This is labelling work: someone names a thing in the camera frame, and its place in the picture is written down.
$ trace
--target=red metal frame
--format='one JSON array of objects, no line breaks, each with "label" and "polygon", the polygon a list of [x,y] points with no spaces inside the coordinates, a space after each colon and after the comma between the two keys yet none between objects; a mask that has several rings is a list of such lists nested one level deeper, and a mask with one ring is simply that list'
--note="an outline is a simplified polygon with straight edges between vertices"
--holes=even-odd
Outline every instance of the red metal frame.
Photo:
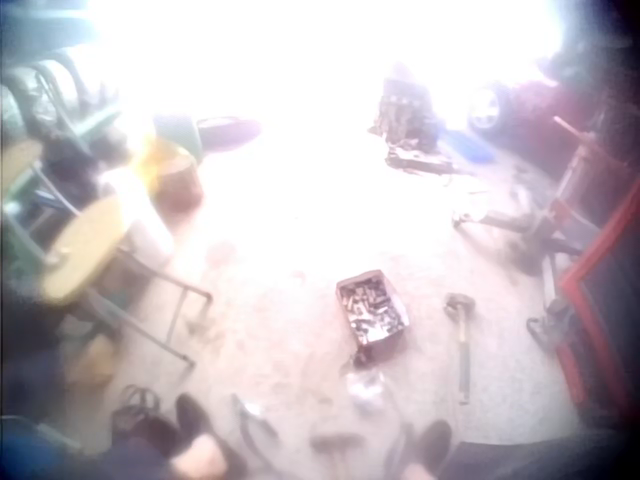
[{"label": "red metal frame", "polygon": [[631,219],[640,214],[640,181],[637,181],[626,199],[616,209],[604,229],[580,260],[567,272],[560,286],[576,309],[596,351],[597,362],[613,400],[623,414],[631,414],[629,392],[620,366],[616,364],[611,346],[602,331],[596,313],[580,287],[584,278],[609,253]]}]

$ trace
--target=yellow table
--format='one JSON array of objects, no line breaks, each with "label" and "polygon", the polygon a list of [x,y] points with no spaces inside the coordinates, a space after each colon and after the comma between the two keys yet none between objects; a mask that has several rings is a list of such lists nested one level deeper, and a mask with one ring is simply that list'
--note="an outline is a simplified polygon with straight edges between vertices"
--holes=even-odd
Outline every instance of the yellow table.
[{"label": "yellow table", "polygon": [[9,192],[16,180],[40,159],[42,144],[25,140],[2,152],[2,197]]},{"label": "yellow table", "polygon": [[103,272],[125,238],[131,219],[116,195],[95,201],[71,219],[49,249],[41,279],[44,299],[66,305]]},{"label": "yellow table", "polygon": [[[120,244],[133,220],[132,210],[124,208],[117,195],[97,200],[79,212],[58,235],[48,252],[47,263],[51,265],[47,266],[42,274],[40,284],[43,298],[52,304],[67,305],[84,296],[99,316],[117,317],[124,325],[193,366],[193,359],[169,345],[173,329],[188,292],[204,297],[202,315],[213,302],[213,297],[209,292],[156,270],[136,258],[134,254],[121,250]],[[92,288],[92,283],[104,271],[109,261],[120,252],[147,273],[181,288],[180,299],[165,341],[151,335],[139,325],[139,320]]]}]

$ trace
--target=hammer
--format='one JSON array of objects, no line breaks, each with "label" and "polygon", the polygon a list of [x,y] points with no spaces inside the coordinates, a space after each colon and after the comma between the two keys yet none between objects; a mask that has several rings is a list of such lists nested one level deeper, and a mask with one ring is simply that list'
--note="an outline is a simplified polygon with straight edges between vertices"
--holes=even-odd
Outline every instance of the hammer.
[{"label": "hammer", "polygon": [[345,453],[347,450],[359,447],[364,443],[364,437],[357,433],[334,433],[311,435],[309,444],[318,453],[329,455],[333,465],[336,480],[351,478],[347,469]]},{"label": "hammer", "polygon": [[447,316],[458,322],[458,343],[460,345],[460,405],[469,403],[471,389],[471,356],[469,338],[467,336],[467,320],[469,319],[475,300],[463,293],[449,293],[445,299],[444,311]]}]

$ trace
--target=tool tray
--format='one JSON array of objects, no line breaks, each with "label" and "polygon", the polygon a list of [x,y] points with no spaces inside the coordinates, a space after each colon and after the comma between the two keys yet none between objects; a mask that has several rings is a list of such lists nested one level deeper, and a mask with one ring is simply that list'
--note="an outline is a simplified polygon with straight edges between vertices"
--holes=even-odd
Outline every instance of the tool tray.
[{"label": "tool tray", "polygon": [[407,310],[381,270],[338,282],[336,295],[359,346],[388,339],[409,326]]}]

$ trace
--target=bright light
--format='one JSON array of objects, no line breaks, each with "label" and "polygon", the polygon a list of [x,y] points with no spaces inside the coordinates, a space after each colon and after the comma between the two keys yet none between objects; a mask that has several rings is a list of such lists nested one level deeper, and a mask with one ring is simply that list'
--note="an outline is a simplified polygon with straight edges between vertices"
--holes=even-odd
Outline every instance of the bright light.
[{"label": "bright light", "polygon": [[405,61],[450,122],[484,80],[559,48],[541,0],[93,0],[96,24],[155,109],[316,123],[375,112]]}]

